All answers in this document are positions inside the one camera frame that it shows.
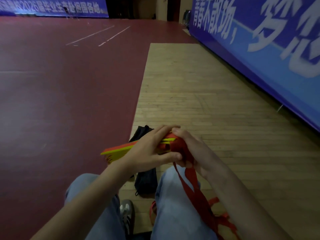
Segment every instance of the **hand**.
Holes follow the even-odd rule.
[[[220,158],[202,141],[202,139],[192,136],[188,131],[179,128],[173,128],[172,133],[182,138],[189,151],[193,155],[195,170],[206,180],[209,181],[208,176],[213,171],[213,167],[216,163],[221,162]],[[177,164],[191,168],[192,164],[189,161],[177,161]]]
[[[178,152],[169,152],[163,155],[156,153],[156,148],[160,141],[173,128],[180,128],[180,126],[162,125],[150,131],[141,137],[137,144],[121,159],[128,163],[132,174],[148,171],[163,164],[182,160],[182,155]]]

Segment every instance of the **left hand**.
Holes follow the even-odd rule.
[[[156,153],[160,141],[172,128],[180,128],[179,125],[161,125],[140,138],[130,151],[121,159],[128,164],[132,174],[148,171],[163,164],[182,160],[178,152],[169,152],[163,155]]]

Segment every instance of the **forearm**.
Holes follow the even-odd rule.
[[[222,161],[208,181],[245,240],[292,239]]]
[[[115,161],[90,186],[67,203],[32,240],[85,239],[130,176],[126,164],[122,160]]]

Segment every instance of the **blue banner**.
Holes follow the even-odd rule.
[[[106,0],[0,0],[0,13],[108,18]]]
[[[320,131],[320,0],[193,0],[190,34]]]

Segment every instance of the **black drawstring bag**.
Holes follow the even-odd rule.
[[[152,130],[153,129],[151,129],[147,125],[145,127],[138,126],[138,129],[136,130],[134,136],[130,139],[129,142],[139,140],[146,133]],[[136,195],[154,194],[158,187],[156,168],[153,168],[146,172],[138,173],[136,182],[134,183],[134,187],[137,190]]]

